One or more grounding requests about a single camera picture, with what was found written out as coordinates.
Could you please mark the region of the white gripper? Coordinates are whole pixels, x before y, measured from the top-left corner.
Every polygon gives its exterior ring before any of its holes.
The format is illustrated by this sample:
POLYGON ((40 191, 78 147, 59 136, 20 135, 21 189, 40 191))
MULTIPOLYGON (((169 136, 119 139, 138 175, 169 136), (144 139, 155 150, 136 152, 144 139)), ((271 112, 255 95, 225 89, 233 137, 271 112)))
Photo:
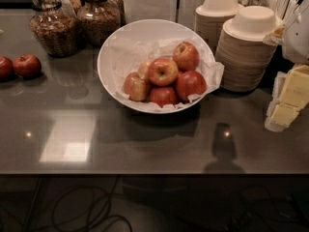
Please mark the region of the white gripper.
POLYGON ((295 63, 287 73, 274 80, 272 101, 267 108, 265 127, 280 132, 287 129, 309 103, 309 0, 303 0, 287 20, 266 34, 263 43, 282 44, 285 59, 295 63))

